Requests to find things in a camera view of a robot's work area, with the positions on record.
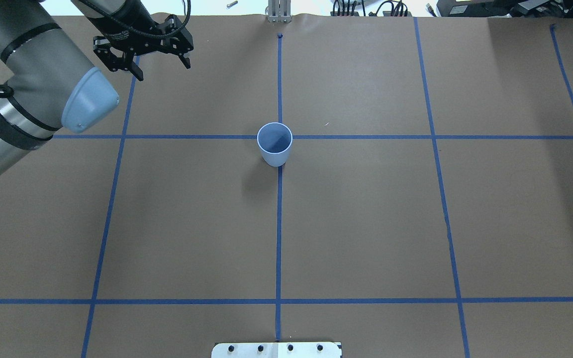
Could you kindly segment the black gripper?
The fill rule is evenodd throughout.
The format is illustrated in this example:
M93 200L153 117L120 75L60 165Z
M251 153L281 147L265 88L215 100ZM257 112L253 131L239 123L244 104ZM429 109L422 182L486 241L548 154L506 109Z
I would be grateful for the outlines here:
M191 68L189 52L194 49L193 38L188 29L164 39L152 39L135 34L109 18L94 18L93 25L101 35L93 39L93 53L110 71L129 71L136 80L144 80L143 71L134 62L139 55L161 52L178 56L186 69Z

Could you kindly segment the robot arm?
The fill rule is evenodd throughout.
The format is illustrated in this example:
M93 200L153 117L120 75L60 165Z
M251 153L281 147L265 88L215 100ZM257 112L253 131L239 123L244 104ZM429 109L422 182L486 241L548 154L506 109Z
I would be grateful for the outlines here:
M140 0L76 0L75 7L100 32L93 52L112 72L143 72L139 55L177 55L185 68L194 48L185 15L153 20ZM62 128L84 132L114 111L120 96L44 9L40 0L0 0L0 61L12 76L0 84L0 175Z

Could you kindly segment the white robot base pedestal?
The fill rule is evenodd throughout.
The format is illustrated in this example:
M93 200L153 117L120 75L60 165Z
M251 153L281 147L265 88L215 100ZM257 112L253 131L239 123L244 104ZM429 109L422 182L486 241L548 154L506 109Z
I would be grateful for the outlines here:
M214 345L212 358L342 358L336 342L248 342Z

